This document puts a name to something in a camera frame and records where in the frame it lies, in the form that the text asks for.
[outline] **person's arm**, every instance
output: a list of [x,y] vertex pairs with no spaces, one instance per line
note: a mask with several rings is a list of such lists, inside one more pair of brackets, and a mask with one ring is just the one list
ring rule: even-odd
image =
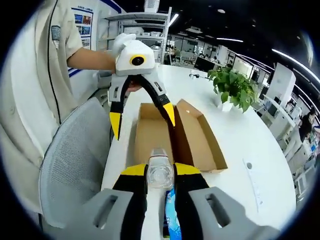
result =
[[116,60],[110,54],[81,47],[67,59],[67,65],[74,69],[116,71]]
[[74,69],[88,70],[116,70],[116,60],[106,52],[93,51],[83,48],[81,36],[75,23],[75,15],[69,1],[64,2],[66,7],[66,21],[68,28],[65,52],[67,65]]

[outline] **blue label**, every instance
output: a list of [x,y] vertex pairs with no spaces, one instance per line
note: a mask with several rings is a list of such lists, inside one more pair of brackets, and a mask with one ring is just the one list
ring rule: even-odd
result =
[[165,200],[165,216],[168,225],[170,240],[182,240],[180,223],[175,208],[176,193],[172,188],[166,195]]
[[60,40],[60,35],[61,35],[60,26],[57,26],[57,25],[51,26],[51,34],[52,34],[52,40],[53,41],[59,41]]

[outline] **plastic bottle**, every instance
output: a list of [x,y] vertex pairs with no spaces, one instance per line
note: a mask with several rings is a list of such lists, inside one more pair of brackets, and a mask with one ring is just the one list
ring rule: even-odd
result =
[[147,182],[150,188],[168,188],[174,185],[174,168],[162,148],[153,149],[149,158]]

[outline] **shirt sleeve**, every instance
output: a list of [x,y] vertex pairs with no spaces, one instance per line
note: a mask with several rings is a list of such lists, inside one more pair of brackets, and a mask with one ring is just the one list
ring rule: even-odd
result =
[[75,23],[75,15],[70,7],[69,0],[66,1],[67,34],[65,43],[66,59],[70,58],[76,51],[83,47],[78,27]]

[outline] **open cardboard box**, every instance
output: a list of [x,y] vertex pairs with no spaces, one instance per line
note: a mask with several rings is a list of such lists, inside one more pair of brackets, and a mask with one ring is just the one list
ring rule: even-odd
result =
[[152,149],[165,149],[169,160],[219,173],[228,168],[205,116],[185,100],[174,106],[175,128],[153,103],[142,103],[136,127],[135,164],[147,164]]

